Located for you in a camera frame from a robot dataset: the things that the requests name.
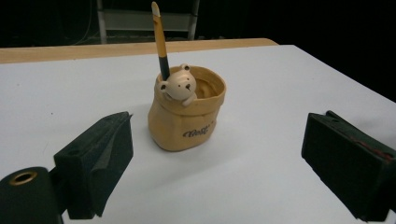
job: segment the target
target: paintbrush handle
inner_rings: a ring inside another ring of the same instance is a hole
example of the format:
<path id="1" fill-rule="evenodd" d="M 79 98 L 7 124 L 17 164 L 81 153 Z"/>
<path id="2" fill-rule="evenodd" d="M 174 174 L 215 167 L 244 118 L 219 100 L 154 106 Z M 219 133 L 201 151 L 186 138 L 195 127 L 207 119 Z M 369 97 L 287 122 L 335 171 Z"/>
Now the paintbrush handle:
<path id="1" fill-rule="evenodd" d="M 163 22 L 160 15 L 160 9 L 155 2 L 151 4 L 152 19 L 154 21 L 155 43 L 157 44 L 158 57 L 160 59 L 160 69 L 163 80 L 169 78 L 169 63 L 166 54 L 165 36 L 163 34 Z"/>

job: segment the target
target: sack-shaped pot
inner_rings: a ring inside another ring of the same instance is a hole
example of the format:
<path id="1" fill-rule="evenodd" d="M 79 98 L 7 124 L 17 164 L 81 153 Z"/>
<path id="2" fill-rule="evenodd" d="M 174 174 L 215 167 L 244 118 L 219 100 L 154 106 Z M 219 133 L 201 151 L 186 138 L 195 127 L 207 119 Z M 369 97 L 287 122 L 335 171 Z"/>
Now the sack-shaped pot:
<path id="1" fill-rule="evenodd" d="M 180 67 L 171 67 L 174 74 Z M 189 105 L 170 99 L 162 92 L 159 74 L 154 86 L 154 100 L 148 112 L 148 129 L 159 147 L 168 151 L 180 151 L 196 147 L 213 133 L 219 109 L 224 102 L 224 80 L 207 68 L 190 66 L 196 81 L 196 99 Z"/>

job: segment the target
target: white table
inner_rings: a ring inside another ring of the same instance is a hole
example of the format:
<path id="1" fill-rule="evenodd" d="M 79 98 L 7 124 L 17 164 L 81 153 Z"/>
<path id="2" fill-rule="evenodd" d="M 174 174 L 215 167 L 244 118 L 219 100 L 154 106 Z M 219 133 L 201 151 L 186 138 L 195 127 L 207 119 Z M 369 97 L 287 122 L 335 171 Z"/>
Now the white table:
<path id="1" fill-rule="evenodd" d="M 0 176 L 54 167 L 52 156 L 100 118 L 133 113 L 134 157 L 104 215 L 65 223 L 363 223 L 301 157 L 309 112 L 332 110 L 396 148 L 396 104 L 294 46 L 169 53 L 227 84 L 204 144 L 159 149 L 147 114 L 156 54 L 0 64 Z M 386 223 L 394 223 L 390 211 Z"/>

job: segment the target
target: bear figurine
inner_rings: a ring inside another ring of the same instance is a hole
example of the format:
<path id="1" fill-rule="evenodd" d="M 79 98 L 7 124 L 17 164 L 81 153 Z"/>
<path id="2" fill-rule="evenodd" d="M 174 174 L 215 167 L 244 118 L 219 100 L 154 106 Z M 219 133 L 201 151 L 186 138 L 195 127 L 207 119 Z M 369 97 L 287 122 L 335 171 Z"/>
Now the bear figurine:
<path id="1" fill-rule="evenodd" d="M 195 93 L 197 84 L 190 73 L 190 67 L 186 63 L 180 67 L 180 71 L 171 74 L 165 81 L 161 81 L 158 87 L 168 100 L 179 100 L 184 106 L 188 106 L 197 98 Z"/>

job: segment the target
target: wooden table edge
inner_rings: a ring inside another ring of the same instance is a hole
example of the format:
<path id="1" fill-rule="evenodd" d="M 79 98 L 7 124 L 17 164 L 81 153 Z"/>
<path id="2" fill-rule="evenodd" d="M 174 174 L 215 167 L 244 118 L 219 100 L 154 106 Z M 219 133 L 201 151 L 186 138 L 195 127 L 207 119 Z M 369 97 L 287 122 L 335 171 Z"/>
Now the wooden table edge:
<path id="1" fill-rule="evenodd" d="M 169 53 L 206 49 L 232 49 L 276 45 L 278 44 L 275 41 L 268 38 L 170 41 L 166 42 L 166 50 Z M 8 48 L 0 49 L 0 63 L 33 63 L 156 53 L 157 48 L 155 42 L 86 46 Z"/>

